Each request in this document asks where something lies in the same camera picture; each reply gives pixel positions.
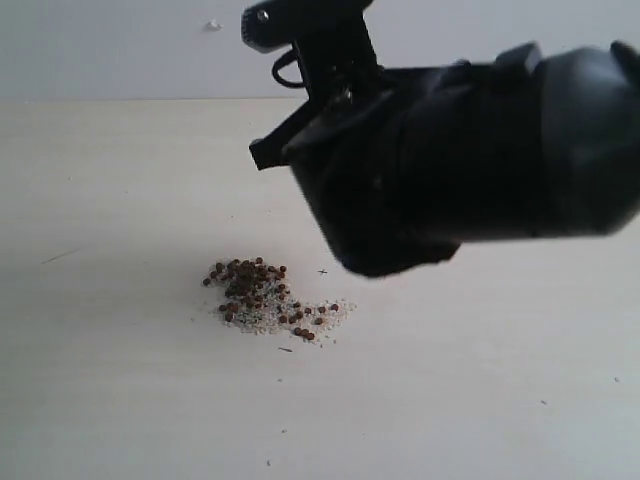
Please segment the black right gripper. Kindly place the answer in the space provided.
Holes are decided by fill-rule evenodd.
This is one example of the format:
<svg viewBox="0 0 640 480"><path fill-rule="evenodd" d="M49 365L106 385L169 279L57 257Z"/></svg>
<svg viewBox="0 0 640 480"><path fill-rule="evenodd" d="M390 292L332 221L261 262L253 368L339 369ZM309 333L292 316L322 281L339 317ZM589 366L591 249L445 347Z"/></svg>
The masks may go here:
<svg viewBox="0 0 640 480"><path fill-rule="evenodd" d="M308 100L249 151L259 171L290 164L346 270L382 278L437 264L500 236L466 127L492 74L469 61L378 68L329 100Z"/></svg>

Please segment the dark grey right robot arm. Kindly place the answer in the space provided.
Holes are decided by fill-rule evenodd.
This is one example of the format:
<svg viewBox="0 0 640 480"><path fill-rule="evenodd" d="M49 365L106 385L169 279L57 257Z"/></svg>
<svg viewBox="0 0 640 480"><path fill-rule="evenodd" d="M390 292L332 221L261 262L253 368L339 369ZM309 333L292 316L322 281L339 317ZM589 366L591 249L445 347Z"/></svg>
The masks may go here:
<svg viewBox="0 0 640 480"><path fill-rule="evenodd" d="M290 168L331 253L381 278L466 243L606 236L639 212L639 54L379 69L254 141Z"/></svg>

